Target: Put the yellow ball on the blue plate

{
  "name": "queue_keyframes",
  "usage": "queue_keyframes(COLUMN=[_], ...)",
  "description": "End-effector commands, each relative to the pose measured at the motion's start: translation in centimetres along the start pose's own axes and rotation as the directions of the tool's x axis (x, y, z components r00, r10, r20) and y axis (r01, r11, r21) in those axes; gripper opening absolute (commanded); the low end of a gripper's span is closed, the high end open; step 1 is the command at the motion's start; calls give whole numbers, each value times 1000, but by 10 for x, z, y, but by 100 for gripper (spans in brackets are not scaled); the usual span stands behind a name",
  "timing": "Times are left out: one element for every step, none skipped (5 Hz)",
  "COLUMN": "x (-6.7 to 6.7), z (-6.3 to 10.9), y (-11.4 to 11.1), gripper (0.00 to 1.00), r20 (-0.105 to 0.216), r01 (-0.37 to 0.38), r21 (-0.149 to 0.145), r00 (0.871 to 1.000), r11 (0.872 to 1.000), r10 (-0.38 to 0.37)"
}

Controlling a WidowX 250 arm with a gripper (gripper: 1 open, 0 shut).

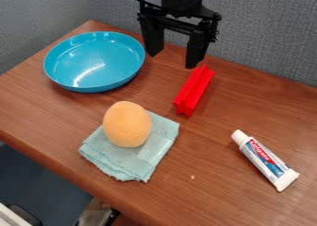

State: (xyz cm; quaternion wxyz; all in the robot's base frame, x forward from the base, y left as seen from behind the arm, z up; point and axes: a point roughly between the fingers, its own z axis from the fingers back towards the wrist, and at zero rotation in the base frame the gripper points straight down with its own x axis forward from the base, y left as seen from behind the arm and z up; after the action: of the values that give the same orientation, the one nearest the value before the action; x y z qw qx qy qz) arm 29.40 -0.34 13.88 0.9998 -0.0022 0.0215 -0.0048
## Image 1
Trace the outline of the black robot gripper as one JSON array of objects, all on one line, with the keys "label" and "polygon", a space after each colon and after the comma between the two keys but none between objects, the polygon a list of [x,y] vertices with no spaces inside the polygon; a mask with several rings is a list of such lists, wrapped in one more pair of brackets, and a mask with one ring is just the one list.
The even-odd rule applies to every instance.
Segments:
[{"label": "black robot gripper", "polygon": [[218,40],[222,16],[207,9],[202,0],[138,0],[142,38],[147,54],[154,57],[165,46],[165,29],[190,35],[186,68],[205,58],[209,42]]}]

